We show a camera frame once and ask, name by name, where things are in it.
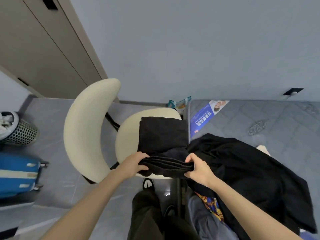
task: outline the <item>mattress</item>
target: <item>mattress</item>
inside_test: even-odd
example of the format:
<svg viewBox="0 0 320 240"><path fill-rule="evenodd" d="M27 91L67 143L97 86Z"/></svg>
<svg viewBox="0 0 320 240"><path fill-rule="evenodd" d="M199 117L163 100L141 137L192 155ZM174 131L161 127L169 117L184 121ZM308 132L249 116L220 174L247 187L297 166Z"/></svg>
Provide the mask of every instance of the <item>mattress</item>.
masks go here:
<svg viewBox="0 0 320 240"><path fill-rule="evenodd" d="M273 158L308 182L319 227L320 103L232 100L190 138L190 120L209 101L188 103L184 116L189 123L189 140L210 133L254 147L264 145ZM319 234L313 237L320 239Z"/></svg>

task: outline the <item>person's left hand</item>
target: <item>person's left hand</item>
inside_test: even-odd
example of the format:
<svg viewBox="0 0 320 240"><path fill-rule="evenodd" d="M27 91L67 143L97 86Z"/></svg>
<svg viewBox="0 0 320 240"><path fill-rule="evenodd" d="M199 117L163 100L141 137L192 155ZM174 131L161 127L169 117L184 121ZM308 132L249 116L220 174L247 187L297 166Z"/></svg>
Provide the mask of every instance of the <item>person's left hand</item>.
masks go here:
<svg viewBox="0 0 320 240"><path fill-rule="evenodd" d="M141 170L149 170L145 165L138 165L138 163L146 157L149 157L146 153L136 152L128 156L115 170L121 174L124 180L131 178Z"/></svg>

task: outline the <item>person's left arm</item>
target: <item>person's left arm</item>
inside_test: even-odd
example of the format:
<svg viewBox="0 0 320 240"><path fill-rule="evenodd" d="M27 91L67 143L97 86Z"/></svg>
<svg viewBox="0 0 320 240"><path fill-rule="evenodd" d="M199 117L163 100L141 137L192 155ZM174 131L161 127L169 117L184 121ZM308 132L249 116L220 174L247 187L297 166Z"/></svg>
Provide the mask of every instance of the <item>person's left arm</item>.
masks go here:
<svg viewBox="0 0 320 240"><path fill-rule="evenodd" d="M127 157L116 169L111 170L97 188L58 220L42 240L88 240L116 188L140 170L148 170L147 166L138 165L145 157L149 156L142 152Z"/></svg>

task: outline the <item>chair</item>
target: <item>chair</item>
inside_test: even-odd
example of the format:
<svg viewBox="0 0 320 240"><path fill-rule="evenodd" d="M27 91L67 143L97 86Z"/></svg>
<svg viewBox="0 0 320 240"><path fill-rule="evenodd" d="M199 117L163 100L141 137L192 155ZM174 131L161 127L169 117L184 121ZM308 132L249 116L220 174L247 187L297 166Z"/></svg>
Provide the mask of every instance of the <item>chair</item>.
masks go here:
<svg viewBox="0 0 320 240"><path fill-rule="evenodd" d="M96 183L101 182L110 172L101 151L101 127L120 87L120 81L115 78L91 84L74 100L66 117L64 126L66 153L74 167L83 176ZM179 113L171 108L144 110L127 118L119 128L115 141L115 154L119 163L122 163L127 156L137 152L139 122L142 117L166 117L181 120ZM168 179L154 174L149 178Z"/></svg>

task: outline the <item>shoe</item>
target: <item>shoe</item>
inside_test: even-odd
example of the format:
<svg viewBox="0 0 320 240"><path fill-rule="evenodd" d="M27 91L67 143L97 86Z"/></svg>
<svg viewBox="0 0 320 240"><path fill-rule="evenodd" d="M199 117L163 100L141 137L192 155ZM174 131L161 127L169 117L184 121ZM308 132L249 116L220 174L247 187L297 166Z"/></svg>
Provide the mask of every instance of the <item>shoe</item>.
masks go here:
<svg viewBox="0 0 320 240"><path fill-rule="evenodd" d="M155 190L155 183L153 182L152 179L150 178L145 178L142 182L142 189L150 189L150 190Z"/></svg>
<svg viewBox="0 0 320 240"><path fill-rule="evenodd" d="M167 217L167 216L177 216L177 210L176 210L176 207L174 205L170 205L166 210L165 210L165 213L164 213L164 217Z"/></svg>

